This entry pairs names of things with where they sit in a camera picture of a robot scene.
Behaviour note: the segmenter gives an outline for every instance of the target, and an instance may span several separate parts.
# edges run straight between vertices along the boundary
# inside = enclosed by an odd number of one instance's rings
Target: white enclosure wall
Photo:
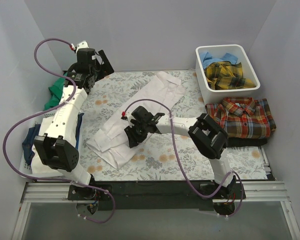
[[[300,228],[300,0],[277,0],[248,55],[277,126],[266,153]]]
[[[87,40],[115,71],[194,68],[198,46],[249,50],[276,0],[24,0],[45,38]],[[51,45],[63,69],[71,52]]]
[[[34,61],[33,50],[42,39],[23,0],[0,0],[0,240],[12,236],[25,186],[25,180],[4,159],[4,135],[18,120],[43,109],[50,95],[47,88],[55,80]],[[47,46],[39,51],[39,59],[48,68],[61,71]],[[8,141],[8,154],[17,168],[27,128],[27,124],[17,128]]]

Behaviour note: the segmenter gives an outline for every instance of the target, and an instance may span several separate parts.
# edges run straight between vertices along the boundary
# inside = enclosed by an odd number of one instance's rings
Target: white plastic bin
[[[256,87],[230,90],[213,90],[209,87],[207,78],[200,60],[199,54],[209,52],[214,58],[222,58],[226,53],[235,55],[238,58],[237,63],[242,63],[243,77],[251,79]],[[251,66],[244,48],[237,44],[199,46],[195,50],[196,65],[195,72],[198,79],[201,95],[204,104],[220,103],[226,97],[255,97],[256,90],[260,88],[260,82]]]

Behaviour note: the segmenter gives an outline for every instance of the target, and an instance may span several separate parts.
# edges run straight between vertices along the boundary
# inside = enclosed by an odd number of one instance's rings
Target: plaid shirt
[[[231,64],[229,61],[219,61],[210,64],[204,70],[209,87],[214,90],[249,89],[256,85],[244,78],[241,62]]]
[[[207,113],[227,133],[229,138],[263,139],[276,130],[267,99],[227,97],[222,104],[205,105]]]

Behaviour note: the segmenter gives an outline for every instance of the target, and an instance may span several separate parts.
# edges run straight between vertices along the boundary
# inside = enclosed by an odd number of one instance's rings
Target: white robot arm
[[[129,122],[125,133],[129,147],[133,148],[147,138],[148,133],[171,134],[170,117],[164,113],[152,115],[144,107],[137,107],[132,113],[124,113],[122,119]],[[221,184],[231,168],[226,158],[228,134],[206,113],[193,118],[174,117],[174,134],[186,136],[193,140],[200,153],[206,156],[212,166],[214,181]],[[222,186],[225,188],[234,184],[234,174],[231,173]]]
[[[77,62],[66,71],[67,77],[76,84],[73,98],[55,113],[50,126],[43,136],[36,136],[34,146],[41,162],[61,172],[67,179],[88,185],[89,174],[79,163],[80,154],[76,149],[76,127],[79,110],[87,99],[95,82],[114,72],[103,50],[89,48],[86,41],[77,44],[73,50]],[[100,64],[97,56],[102,58]],[[73,92],[74,86],[64,82],[60,102],[64,102]]]

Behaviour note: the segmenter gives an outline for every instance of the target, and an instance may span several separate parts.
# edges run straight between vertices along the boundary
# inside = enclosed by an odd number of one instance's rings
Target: floral tablecloth
[[[196,73],[193,70],[167,71],[182,81],[184,97],[172,108],[175,117],[198,117],[205,112]],[[97,181],[183,180],[174,154],[170,134],[154,134],[143,148],[119,170],[98,157],[86,144],[98,129],[124,102],[145,86],[155,72],[115,72],[98,81],[82,106],[80,163]],[[191,180],[212,180],[214,174],[207,158],[193,141],[176,136],[183,168]],[[242,179],[267,179],[264,161],[258,147],[228,148],[226,156],[231,168]]]

